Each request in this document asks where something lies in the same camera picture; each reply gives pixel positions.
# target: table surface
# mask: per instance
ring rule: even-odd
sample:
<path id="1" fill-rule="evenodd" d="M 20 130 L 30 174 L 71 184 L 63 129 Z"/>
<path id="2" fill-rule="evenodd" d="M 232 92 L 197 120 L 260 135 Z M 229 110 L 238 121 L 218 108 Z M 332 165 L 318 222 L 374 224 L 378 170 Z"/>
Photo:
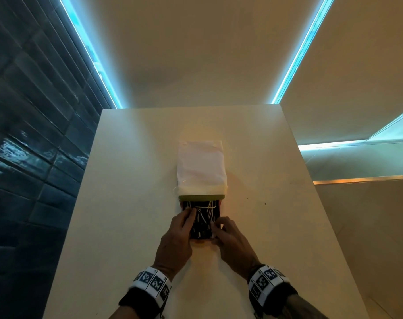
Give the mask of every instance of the table surface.
<path id="1" fill-rule="evenodd" d="M 180 140 L 222 140 L 235 220 L 259 259 L 330 318 L 368 318 L 279 105 L 104 110 L 45 319 L 108 318 L 179 212 Z M 192 243 L 166 318 L 253 318 L 246 282 Z"/>

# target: tattoo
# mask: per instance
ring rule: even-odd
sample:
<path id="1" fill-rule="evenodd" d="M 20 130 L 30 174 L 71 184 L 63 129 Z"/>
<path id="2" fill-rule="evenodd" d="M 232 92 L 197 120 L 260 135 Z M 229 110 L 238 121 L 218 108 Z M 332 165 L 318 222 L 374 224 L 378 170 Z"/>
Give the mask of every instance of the tattoo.
<path id="1" fill-rule="evenodd" d="M 289 296 L 278 319 L 328 319 L 297 294 Z"/>

